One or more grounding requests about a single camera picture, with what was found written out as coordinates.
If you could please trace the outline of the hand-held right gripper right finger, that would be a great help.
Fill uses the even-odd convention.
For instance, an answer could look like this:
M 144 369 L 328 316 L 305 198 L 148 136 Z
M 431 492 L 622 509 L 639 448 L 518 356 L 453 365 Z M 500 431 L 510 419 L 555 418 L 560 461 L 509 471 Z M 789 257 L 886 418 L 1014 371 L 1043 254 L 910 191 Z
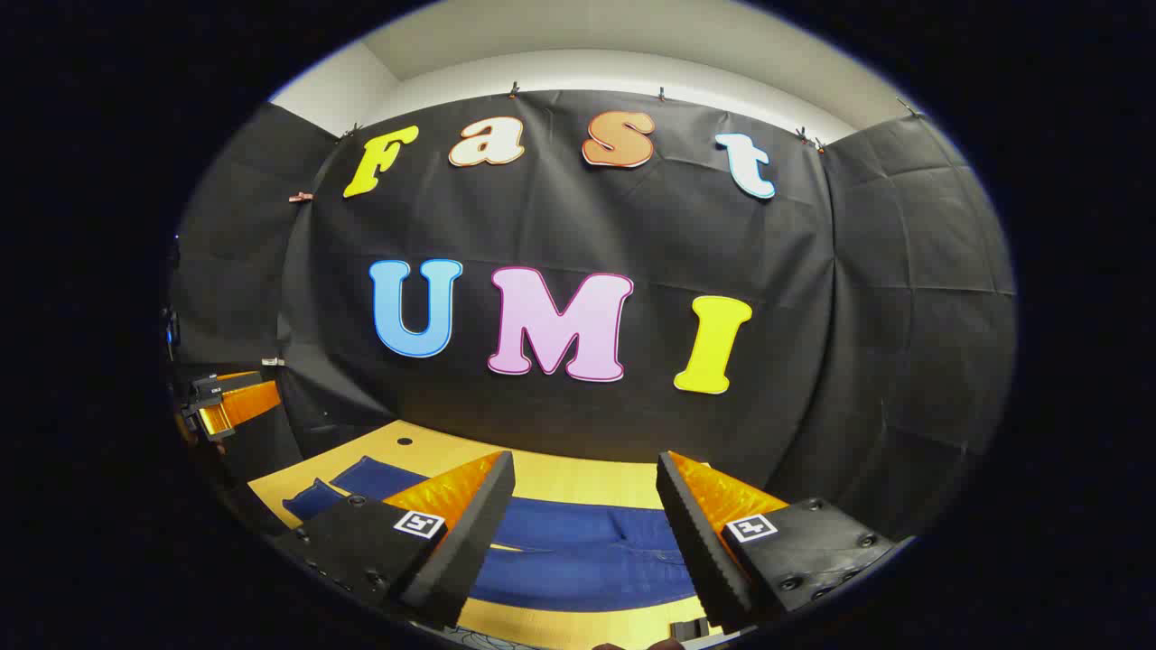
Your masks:
M 790 505 L 673 451 L 655 489 L 707 621 L 727 633 L 817 608 L 897 552 L 827 498 Z

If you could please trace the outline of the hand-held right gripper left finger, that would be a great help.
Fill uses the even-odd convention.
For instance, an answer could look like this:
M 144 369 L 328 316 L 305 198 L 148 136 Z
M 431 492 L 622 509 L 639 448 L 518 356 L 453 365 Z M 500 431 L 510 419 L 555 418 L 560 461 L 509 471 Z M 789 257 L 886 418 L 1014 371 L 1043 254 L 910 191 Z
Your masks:
M 503 450 L 392 497 L 354 493 L 269 542 L 362 610 L 454 627 L 513 489 L 516 458 Z

